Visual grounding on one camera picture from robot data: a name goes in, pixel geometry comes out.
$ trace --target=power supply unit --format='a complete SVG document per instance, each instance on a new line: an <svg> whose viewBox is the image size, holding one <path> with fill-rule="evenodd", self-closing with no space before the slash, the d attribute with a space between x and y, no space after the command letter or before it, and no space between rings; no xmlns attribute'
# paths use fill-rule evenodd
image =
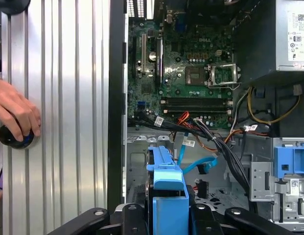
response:
<svg viewBox="0 0 304 235"><path fill-rule="evenodd" d="M255 0L244 14L234 27L241 82L304 79L304 0Z"/></svg>

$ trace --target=black knob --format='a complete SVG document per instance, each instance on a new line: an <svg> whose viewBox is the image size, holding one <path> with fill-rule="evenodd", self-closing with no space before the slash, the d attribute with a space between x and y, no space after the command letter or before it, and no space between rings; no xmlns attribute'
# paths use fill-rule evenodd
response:
<svg viewBox="0 0 304 235"><path fill-rule="evenodd" d="M31 0L0 0L0 11L6 15L18 15L26 10Z"/></svg>
<svg viewBox="0 0 304 235"><path fill-rule="evenodd" d="M10 146L15 149L24 149L30 146L34 140L34 134L32 130L28 136L23 137L23 141L20 142L15 139L13 134L6 126L0 128L0 142L4 145Z"/></svg>

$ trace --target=green circuit board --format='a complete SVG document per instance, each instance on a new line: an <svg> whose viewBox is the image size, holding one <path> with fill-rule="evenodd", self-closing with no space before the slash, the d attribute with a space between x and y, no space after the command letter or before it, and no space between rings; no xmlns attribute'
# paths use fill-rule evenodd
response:
<svg viewBox="0 0 304 235"><path fill-rule="evenodd" d="M162 39L163 77L155 83L155 40ZM180 33L174 24L159 27L152 21L133 22L129 26L128 56L128 116L134 116L138 106L151 118L161 115L175 121L180 114L164 114L161 100L172 98L218 98L232 99L230 89L207 87L208 64L219 65L232 61L231 28L209 28L197 26ZM228 81L231 71L221 70L216 80ZM198 114L210 123L211 128L228 128L227 114Z"/></svg>

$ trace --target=motherboard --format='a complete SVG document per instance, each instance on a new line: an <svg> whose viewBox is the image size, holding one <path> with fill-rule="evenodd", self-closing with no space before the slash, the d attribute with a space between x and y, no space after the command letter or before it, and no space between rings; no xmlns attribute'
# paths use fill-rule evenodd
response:
<svg viewBox="0 0 304 235"><path fill-rule="evenodd" d="M212 129L231 126L233 61L230 26L186 28L185 13L164 24L129 26L128 116L176 122L189 111Z"/></svg>

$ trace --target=ribbed metal panel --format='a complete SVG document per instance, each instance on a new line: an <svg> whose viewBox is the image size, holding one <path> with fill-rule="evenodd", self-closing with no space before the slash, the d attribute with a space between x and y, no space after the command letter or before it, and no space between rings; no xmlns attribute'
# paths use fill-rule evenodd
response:
<svg viewBox="0 0 304 235"><path fill-rule="evenodd" d="M106 207L109 1L32 0L2 15L3 79L42 113L29 150L3 148L3 234L44 235Z"/></svg>

